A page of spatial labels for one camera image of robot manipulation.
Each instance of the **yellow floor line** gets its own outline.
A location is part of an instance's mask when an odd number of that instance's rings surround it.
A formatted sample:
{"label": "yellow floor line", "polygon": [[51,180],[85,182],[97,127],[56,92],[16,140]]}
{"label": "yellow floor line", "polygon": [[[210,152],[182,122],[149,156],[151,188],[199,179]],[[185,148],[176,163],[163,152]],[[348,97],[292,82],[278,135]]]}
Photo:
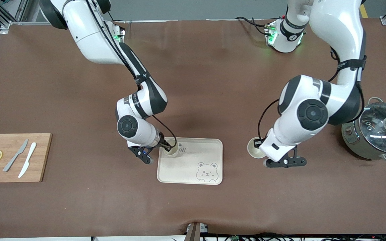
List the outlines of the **yellow floor line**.
{"label": "yellow floor line", "polygon": [[361,13],[361,17],[362,18],[368,18],[368,15],[367,15],[367,12],[366,12],[366,8],[364,7],[364,4],[362,4],[360,6],[360,13]]}

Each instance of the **paper cup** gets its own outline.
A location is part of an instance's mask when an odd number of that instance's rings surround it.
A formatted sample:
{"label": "paper cup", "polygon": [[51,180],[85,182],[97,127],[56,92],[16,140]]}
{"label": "paper cup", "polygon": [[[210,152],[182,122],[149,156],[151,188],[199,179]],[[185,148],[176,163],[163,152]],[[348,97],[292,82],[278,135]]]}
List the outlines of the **paper cup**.
{"label": "paper cup", "polygon": [[[174,139],[169,139],[169,140],[167,140],[167,142],[171,146],[173,146],[175,144],[175,140]],[[178,148],[178,144],[177,144],[170,151],[166,151],[165,150],[165,155],[167,157],[176,157],[178,155],[178,151],[179,151],[179,148]]]}
{"label": "paper cup", "polygon": [[261,159],[261,158],[265,157],[266,155],[262,151],[260,151],[260,149],[254,147],[254,140],[255,139],[259,139],[259,138],[254,137],[253,139],[251,139],[248,142],[247,151],[252,157],[257,158],[257,159]]}

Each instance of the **table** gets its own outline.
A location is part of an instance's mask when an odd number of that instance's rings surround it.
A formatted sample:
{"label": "table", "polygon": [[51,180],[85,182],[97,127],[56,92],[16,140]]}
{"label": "table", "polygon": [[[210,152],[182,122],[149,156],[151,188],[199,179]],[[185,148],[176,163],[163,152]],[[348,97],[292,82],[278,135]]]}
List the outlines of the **table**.
{"label": "table", "polygon": [[[362,23],[365,98],[386,101],[386,26]],[[354,156],[340,127],[299,145],[305,167],[269,169],[247,153],[262,110],[289,79],[333,75],[330,48],[310,29],[281,54],[245,22],[125,27],[126,43],[168,96],[158,117],[177,136],[223,142],[223,182],[160,183],[157,164],[135,158],[116,131],[115,104],[136,89],[130,73],[87,61],[68,31],[13,25],[0,36],[0,133],[53,139],[41,183],[0,183],[0,238],[173,235],[191,222],[230,234],[386,233],[386,163]],[[263,133],[277,117],[272,108]]]}

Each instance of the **bear drawing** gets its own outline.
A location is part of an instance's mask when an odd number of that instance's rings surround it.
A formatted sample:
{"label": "bear drawing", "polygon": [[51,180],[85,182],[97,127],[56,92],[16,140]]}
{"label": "bear drawing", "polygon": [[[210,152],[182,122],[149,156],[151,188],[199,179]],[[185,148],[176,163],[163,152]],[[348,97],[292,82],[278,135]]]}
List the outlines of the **bear drawing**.
{"label": "bear drawing", "polygon": [[199,181],[215,182],[218,179],[216,163],[211,163],[211,165],[199,163],[197,167],[199,167],[199,170],[197,171],[196,177]]}

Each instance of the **knife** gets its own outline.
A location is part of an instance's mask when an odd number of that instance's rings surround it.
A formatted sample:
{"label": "knife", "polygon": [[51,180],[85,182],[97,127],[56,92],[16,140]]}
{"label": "knife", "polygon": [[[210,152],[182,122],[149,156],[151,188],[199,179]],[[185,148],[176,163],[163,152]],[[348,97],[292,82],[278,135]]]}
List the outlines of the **knife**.
{"label": "knife", "polygon": [[31,147],[29,148],[28,156],[26,157],[25,164],[23,164],[23,168],[20,171],[20,174],[19,174],[18,178],[22,177],[23,174],[25,174],[26,170],[28,169],[28,167],[29,167],[29,159],[31,158],[32,153],[34,152],[36,146],[37,146],[37,143],[36,142],[32,142]]}
{"label": "knife", "polygon": [[28,145],[28,139],[23,142],[20,149],[17,151],[17,153],[14,155],[14,157],[10,160],[10,162],[7,163],[7,165],[4,167],[3,171],[10,170],[10,167],[13,165],[14,161],[16,160],[17,156],[20,155],[26,148],[26,145]]}

